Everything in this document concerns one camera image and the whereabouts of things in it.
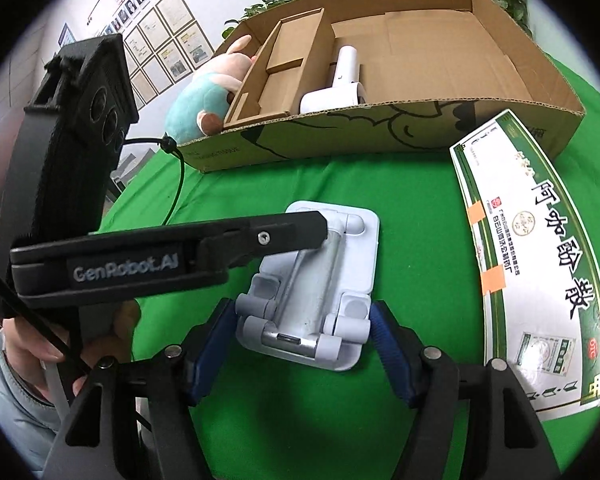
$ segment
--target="white phone stand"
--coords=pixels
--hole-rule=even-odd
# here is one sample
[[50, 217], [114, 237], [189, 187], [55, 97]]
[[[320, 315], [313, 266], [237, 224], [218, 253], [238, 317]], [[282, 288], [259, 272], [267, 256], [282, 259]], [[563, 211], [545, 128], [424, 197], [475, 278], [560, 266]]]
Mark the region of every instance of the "white phone stand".
[[378, 216], [368, 209], [294, 202], [317, 210], [328, 235], [317, 250], [266, 256], [240, 294], [236, 337], [245, 348], [327, 370], [349, 370], [369, 336]]

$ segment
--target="cardboard box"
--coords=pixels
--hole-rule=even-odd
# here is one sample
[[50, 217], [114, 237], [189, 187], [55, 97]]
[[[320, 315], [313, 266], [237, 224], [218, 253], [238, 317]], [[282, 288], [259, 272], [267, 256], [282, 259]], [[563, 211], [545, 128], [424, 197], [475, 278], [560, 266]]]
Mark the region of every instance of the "cardboard box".
[[[584, 108], [536, 44], [493, 0], [297, 0], [242, 22], [259, 58], [226, 130], [180, 149], [200, 171], [347, 153], [448, 148], [510, 108], [554, 158]], [[299, 115], [331, 85], [341, 46], [358, 50], [367, 102]]]

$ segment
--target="green tablecloth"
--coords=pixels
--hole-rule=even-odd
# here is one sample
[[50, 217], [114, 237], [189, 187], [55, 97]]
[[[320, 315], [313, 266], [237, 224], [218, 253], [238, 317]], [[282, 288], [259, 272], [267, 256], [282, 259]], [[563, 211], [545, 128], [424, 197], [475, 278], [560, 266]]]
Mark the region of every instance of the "green tablecloth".
[[[600, 94], [558, 64], [587, 109], [555, 161], [600, 264]], [[103, 231], [159, 225], [178, 183], [162, 152], [135, 177]], [[425, 344], [458, 362], [482, 361], [482, 299], [474, 246], [448, 153], [339, 156], [199, 174], [187, 167], [171, 223], [283, 212], [296, 200], [375, 211], [381, 223], [372, 297]], [[203, 322], [219, 298], [246, 292], [259, 262], [222, 286], [139, 300], [134, 355], [147, 358]], [[349, 372], [317, 370], [232, 345], [211, 396], [192, 410], [210, 467], [225, 479], [388, 479], [413, 420], [365, 345]], [[600, 409], [544, 424], [561, 466], [579, 450]], [[467, 409], [459, 408], [446, 478], [457, 478]]]

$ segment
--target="human hand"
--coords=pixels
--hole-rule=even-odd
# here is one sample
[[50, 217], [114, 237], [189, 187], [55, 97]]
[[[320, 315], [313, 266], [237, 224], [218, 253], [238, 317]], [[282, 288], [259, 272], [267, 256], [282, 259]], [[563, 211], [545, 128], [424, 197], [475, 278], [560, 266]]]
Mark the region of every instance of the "human hand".
[[[138, 303], [135, 300], [123, 302], [114, 316], [112, 333], [87, 343], [80, 356], [90, 367], [107, 355], [113, 355], [119, 362], [128, 362], [134, 329], [139, 321]], [[68, 342], [67, 330], [50, 322], [47, 324], [60, 339]], [[40, 361], [59, 363], [64, 361], [64, 356], [22, 317], [5, 319], [2, 330], [5, 354], [11, 368], [42, 397], [52, 402]], [[86, 376], [74, 382], [74, 394], [78, 394], [85, 380]]]

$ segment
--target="stuffed animal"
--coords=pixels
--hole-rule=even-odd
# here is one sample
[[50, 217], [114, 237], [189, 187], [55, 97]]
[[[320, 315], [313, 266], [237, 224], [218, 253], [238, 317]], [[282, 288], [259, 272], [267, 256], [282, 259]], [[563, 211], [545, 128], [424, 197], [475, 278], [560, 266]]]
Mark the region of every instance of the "stuffed animal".
[[240, 53], [250, 41], [248, 35], [238, 38], [225, 54], [196, 70], [164, 122], [164, 131], [178, 144], [222, 131], [229, 104], [255, 60], [255, 56], [250, 58]]

